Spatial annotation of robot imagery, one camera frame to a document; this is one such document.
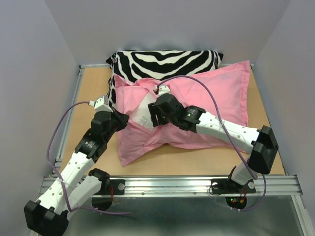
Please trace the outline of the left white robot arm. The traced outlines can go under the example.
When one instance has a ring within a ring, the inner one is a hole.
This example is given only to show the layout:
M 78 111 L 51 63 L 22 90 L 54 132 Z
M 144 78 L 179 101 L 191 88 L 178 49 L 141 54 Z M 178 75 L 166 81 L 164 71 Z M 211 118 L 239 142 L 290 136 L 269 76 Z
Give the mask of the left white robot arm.
M 129 115 L 115 109 L 98 111 L 91 127 L 75 148 L 67 166 L 35 202 L 24 207 L 27 227 L 42 236 L 62 236 L 71 217 L 95 193 L 109 190 L 110 176 L 92 166 L 107 149 L 115 132 L 123 130 Z

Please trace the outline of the pink pillowcase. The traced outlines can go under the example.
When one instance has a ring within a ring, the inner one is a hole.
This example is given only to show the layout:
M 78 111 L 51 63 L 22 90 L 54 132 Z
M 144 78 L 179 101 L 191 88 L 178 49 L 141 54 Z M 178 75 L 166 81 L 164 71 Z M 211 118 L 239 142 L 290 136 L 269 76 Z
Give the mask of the pink pillowcase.
M 222 119 L 246 126 L 249 120 L 247 91 L 250 74 L 249 61 L 242 61 L 217 70 L 195 74 L 195 81 L 183 77 L 176 78 L 166 82 L 166 86 L 184 106 L 195 105 L 216 115 L 214 103 L 217 103 Z M 228 142 L 183 131 L 172 124 L 159 125 L 153 130 L 139 125 L 131 119 L 132 113 L 148 92 L 155 95 L 153 90 L 159 81 L 144 78 L 130 84 L 119 75 L 114 76 L 114 81 L 116 109 L 129 115 L 127 127 L 118 132 L 118 157 L 123 167 L 163 144 L 184 149 L 231 147 Z

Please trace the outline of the white pillow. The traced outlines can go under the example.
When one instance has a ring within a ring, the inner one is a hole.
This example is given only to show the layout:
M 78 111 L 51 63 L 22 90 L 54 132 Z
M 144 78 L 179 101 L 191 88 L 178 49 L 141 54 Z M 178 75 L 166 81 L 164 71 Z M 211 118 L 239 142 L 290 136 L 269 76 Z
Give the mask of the white pillow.
M 148 105 L 155 101 L 156 96 L 148 92 L 140 102 L 139 106 L 133 111 L 131 119 L 148 130 L 153 130 L 154 127 L 151 121 Z

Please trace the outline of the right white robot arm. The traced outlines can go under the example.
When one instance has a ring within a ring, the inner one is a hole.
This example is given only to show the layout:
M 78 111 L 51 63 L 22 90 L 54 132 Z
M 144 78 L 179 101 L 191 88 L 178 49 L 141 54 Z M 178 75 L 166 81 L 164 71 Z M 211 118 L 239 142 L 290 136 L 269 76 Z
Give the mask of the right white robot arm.
M 184 131 L 229 142 L 237 151 L 248 153 L 249 157 L 242 158 L 241 164 L 232 169 L 226 180 L 230 191 L 239 191 L 257 174 L 270 174 L 279 149 L 271 127 L 264 125 L 261 129 L 250 128 L 219 119 L 202 108 L 184 107 L 175 96 L 168 93 L 150 103 L 148 109 L 153 126 L 171 123 Z

